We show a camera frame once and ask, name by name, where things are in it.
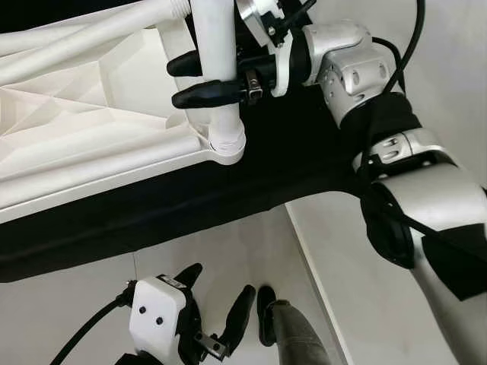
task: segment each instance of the black shoe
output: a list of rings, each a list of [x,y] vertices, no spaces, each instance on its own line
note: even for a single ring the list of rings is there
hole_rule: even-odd
[[[266,346],[275,343],[274,327],[272,323],[272,304],[275,302],[275,292],[269,285],[264,285],[257,294],[257,315],[259,316],[259,340]]]

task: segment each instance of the white tile floor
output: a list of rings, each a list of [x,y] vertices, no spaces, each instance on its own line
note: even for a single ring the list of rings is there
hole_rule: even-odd
[[[201,262],[195,286],[207,333],[221,333],[228,310],[245,284],[271,284],[314,324],[332,364],[342,361],[301,258],[284,207],[143,249],[134,255],[0,284],[1,363],[49,363],[65,341],[129,278],[166,273]],[[110,365],[132,351],[128,309],[105,318],[76,347],[67,365]],[[206,364],[217,364],[211,358]],[[257,338],[255,306],[246,335],[226,364],[277,364],[277,350]]]

